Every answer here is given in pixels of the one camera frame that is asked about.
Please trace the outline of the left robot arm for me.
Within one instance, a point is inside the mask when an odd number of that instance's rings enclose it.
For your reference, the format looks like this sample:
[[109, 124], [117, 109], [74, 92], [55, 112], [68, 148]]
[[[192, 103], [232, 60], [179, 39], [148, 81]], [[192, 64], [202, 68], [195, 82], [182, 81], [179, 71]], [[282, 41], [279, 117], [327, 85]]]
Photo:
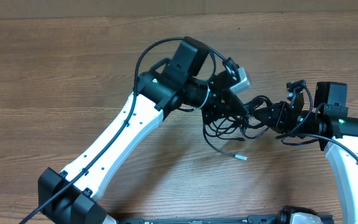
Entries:
[[197, 79], [207, 58], [219, 52], [191, 37], [179, 38], [172, 58], [136, 71], [122, 110], [87, 150], [60, 172], [46, 169], [38, 180], [38, 212], [54, 223], [114, 223], [99, 200], [137, 145], [182, 105], [201, 110], [206, 123], [244, 115], [238, 94], [250, 87], [245, 70], [231, 58], [208, 80]]

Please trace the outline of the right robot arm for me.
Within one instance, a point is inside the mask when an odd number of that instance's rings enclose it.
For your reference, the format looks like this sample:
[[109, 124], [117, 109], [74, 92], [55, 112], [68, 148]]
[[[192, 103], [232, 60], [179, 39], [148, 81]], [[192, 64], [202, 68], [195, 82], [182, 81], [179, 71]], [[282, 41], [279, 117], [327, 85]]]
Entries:
[[332, 168], [344, 223], [358, 223], [358, 118], [348, 115], [347, 85], [318, 82], [309, 110], [303, 109], [303, 80], [287, 83], [287, 101], [253, 112], [278, 139], [309, 137], [317, 141]]

